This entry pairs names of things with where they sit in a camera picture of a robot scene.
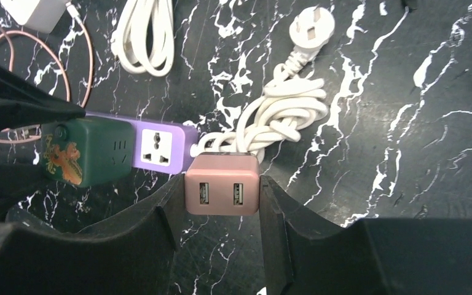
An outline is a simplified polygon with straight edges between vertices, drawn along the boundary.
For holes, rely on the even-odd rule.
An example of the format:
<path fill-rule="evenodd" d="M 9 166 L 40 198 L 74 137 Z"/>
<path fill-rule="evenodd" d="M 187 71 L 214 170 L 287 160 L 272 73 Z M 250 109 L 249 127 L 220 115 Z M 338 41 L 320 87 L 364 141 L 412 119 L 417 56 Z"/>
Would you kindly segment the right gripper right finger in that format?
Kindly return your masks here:
<path fill-rule="evenodd" d="M 472 219 L 363 218 L 343 228 L 269 176 L 260 189 L 268 294 L 472 294 Z"/>

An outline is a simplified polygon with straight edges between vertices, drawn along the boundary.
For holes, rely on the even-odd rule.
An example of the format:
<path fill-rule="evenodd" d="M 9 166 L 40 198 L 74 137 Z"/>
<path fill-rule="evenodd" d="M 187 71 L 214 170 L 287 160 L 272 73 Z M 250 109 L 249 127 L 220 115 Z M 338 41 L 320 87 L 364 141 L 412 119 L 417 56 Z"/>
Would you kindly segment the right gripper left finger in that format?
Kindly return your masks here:
<path fill-rule="evenodd" d="M 166 294 L 184 175 L 76 234 L 0 223 L 0 294 Z"/>

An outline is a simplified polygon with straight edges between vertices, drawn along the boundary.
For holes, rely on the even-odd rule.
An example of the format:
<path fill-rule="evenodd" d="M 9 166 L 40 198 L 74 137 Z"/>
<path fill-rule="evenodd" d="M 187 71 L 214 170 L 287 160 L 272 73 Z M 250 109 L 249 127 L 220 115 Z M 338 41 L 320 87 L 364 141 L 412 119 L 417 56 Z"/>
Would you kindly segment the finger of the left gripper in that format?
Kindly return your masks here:
<path fill-rule="evenodd" d="M 0 163 L 0 221 L 23 197 L 45 187 L 42 167 L 33 164 Z"/>
<path fill-rule="evenodd" d="M 0 131 L 84 116 L 84 108 L 49 95 L 0 66 Z"/>

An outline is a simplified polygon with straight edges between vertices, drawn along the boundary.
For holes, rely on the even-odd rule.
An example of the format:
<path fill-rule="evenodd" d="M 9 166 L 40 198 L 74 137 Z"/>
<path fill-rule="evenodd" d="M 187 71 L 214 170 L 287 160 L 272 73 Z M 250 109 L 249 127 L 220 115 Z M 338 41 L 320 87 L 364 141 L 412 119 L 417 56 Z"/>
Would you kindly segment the green power adapter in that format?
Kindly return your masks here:
<path fill-rule="evenodd" d="M 135 128 L 106 117 L 44 124 L 40 164 L 51 179 L 89 187 L 121 179 L 132 170 Z"/>

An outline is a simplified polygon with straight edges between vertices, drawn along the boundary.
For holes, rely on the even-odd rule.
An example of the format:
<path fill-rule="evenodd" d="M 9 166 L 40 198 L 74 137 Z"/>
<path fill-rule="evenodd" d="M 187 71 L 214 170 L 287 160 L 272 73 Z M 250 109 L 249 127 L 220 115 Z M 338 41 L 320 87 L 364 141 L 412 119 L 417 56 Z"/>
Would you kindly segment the white USB charger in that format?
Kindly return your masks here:
<path fill-rule="evenodd" d="M 0 0 L 4 10 L 20 25 L 49 34 L 66 11 L 67 0 Z"/>

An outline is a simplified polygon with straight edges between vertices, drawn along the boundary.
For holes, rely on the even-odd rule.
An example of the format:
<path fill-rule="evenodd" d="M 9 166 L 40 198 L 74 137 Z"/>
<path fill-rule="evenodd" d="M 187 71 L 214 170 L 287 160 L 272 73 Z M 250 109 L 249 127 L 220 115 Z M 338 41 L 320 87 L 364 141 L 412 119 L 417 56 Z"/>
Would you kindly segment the small pink adapter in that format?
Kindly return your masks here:
<path fill-rule="evenodd" d="M 251 216 L 259 208 L 260 168 L 250 153 L 204 152 L 184 176 L 191 214 Z"/>

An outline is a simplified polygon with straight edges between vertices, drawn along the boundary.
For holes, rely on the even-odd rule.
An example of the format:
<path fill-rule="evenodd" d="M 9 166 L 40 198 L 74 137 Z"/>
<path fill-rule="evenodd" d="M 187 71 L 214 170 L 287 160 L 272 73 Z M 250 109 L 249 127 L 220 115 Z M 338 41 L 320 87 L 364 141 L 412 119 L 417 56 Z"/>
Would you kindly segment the purple power strip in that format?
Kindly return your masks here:
<path fill-rule="evenodd" d="M 198 130 L 193 126 L 98 112 L 89 112 L 88 115 L 122 120 L 133 125 L 135 168 L 176 175 L 187 170 L 193 161 L 191 147 L 199 140 Z"/>

